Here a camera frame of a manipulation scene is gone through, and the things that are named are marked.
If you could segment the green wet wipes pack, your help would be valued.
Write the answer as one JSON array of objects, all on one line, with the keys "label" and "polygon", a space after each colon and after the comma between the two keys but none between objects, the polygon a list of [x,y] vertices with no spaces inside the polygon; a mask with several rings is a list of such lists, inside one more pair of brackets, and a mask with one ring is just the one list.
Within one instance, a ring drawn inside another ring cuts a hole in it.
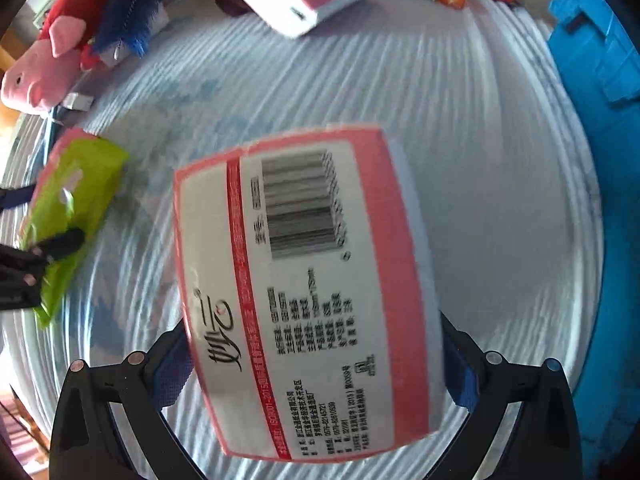
[{"label": "green wet wipes pack", "polygon": [[101,227],[127,159],[128,153],[118,145],[73,128],[58,139],[40,172],[21,226],[21,248],[43,247],[45,240],[70,229],[80,229],[85,235],[76,252],[47,266],[40,304],[35,308],[43,330],[58,314],[67,287]]}]

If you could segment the pink white tissue pack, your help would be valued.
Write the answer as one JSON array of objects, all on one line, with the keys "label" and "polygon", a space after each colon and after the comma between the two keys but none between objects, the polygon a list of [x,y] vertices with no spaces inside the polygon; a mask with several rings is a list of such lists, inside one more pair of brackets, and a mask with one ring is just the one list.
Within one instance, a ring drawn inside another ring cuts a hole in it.
[{"label": "pink white tissue pack", "polygon": [[439,430],[442,326],[401,145],[297,131],[174,177],[177,276],[225,453],[335,463]]}]

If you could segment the pig plush red dress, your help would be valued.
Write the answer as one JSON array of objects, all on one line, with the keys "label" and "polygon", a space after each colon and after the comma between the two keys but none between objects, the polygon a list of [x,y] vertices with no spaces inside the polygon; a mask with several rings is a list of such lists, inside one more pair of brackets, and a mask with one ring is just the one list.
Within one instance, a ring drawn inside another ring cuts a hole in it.
[{"label": "pig plush red dress", "polygon": [[98,31],[107,0],[55,0],[37,40],[4,74],[1,101],[29,115],[61,104],[80,73],[99,59],[89,42]]}]

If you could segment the blue plastic storage bin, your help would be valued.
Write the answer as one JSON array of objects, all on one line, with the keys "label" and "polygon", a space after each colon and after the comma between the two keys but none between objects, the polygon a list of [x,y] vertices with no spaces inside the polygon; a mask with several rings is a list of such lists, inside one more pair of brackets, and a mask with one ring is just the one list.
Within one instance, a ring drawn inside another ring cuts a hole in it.
[{"label": "blue plastic storage bin", "polygon": [[587,479],[635,479],[639,452],[639,20],[631,0],[551,0],[549,47],[582,121],[604,232],[596,324],[574,401]]}]

